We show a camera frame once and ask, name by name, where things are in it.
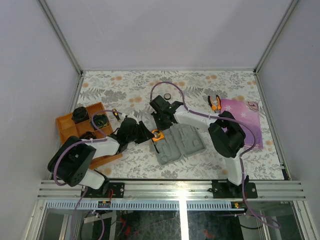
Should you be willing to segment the orange tape measure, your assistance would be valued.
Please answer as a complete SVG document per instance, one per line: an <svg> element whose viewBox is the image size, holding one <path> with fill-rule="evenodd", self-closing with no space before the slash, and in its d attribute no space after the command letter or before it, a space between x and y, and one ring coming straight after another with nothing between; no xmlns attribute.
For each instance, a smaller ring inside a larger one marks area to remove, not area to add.
<svg viewBox="0 0 320 240"><path fill-rule="evenodd" d="M151 131L151 133L153 134L153 138L151 139L152 145L153 145L155 151L159 154L160 151L157 149L156 142L163 140L165 138L165 136L164 136L163 132L158 130L157 128L153 129Z"/></svg>

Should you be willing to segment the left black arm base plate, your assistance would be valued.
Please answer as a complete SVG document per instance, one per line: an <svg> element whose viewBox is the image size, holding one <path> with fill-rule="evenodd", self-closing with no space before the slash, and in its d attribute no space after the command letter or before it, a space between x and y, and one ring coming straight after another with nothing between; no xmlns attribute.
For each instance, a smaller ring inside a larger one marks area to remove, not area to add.
<svg viewBox="0 0 320 240"><path fill-rule="evenodd" d="M109 182L102 186L100 196L102 198L122 199L125 193L124 182Z"/></svg>

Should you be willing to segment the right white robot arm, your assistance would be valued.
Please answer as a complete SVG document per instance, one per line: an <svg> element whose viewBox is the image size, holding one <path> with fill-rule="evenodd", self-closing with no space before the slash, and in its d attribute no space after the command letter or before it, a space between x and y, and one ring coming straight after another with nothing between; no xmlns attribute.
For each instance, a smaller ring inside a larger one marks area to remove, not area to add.
<svg viewBox="0 0 320 240"><path fill-rule="evenodd" d="M240 151L245 145L246 134L233 115L224 111L222 114L209 115L196 112L185 103L170 103L158 95L150 101L151 114L159 130L169 129L174 124L184 124L210 135L214 149L225 158L228 170L228 192L233 197L240 197L246 191L245 173L240 160Z"/></svg>

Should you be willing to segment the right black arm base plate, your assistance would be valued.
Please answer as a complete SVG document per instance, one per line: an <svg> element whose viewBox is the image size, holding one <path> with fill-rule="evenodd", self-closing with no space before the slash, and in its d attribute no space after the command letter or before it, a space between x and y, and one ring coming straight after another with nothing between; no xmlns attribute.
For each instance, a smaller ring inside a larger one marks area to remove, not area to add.
<svg viewBox="0 0 320 240"><path fill-rule="evenodd" d="M246 199L257 199L257 189L254 182L250 181L247 175L244 178L244 193L242 190L242 184L235 185L227 180L212 180L211 188L208 190L213 193L215 199L240 199L244 197Z"/></svg>

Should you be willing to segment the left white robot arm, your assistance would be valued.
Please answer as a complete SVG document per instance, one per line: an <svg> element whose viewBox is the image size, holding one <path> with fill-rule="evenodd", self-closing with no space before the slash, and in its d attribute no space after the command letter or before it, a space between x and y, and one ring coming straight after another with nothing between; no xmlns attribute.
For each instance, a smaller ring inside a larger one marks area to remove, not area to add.
<svg viewBox="0 0 320 240"><path fill-rule="evenodd" d="M86 186L102 198L109 193L109 180L102 173L90 169L92 160L120 154L129 143L141 144L153 137L154 134L142 121L126 117L116 133L106 137L80 139L70 136L50 160L47 169L58 186Z"/></svg>

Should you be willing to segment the grey plastic tool case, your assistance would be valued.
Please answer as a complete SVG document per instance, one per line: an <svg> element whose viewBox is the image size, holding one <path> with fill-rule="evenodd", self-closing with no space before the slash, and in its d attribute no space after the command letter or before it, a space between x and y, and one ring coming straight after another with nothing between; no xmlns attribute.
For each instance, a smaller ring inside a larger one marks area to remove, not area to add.
<svg viewBox="0 0 320 240"><path fill-rule="evenodd" d="M159 153L156 152L152 144L150 147L161 166L175 163L206 150L201 135L193 126L175 124L169 129L161 131L164 134L164 139L155 143Z"/></svg>

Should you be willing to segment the yellow black screwdriver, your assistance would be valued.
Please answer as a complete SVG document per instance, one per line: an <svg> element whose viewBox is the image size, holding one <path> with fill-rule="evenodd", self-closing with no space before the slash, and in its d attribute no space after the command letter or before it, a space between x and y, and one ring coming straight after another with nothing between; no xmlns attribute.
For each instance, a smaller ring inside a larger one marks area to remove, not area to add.
<svg viewBox="0 0 320 240"><path fill-rule="evenodd" d="M118 122L121 121L121 114L115 108L112 109L112 114Z"/></svg>

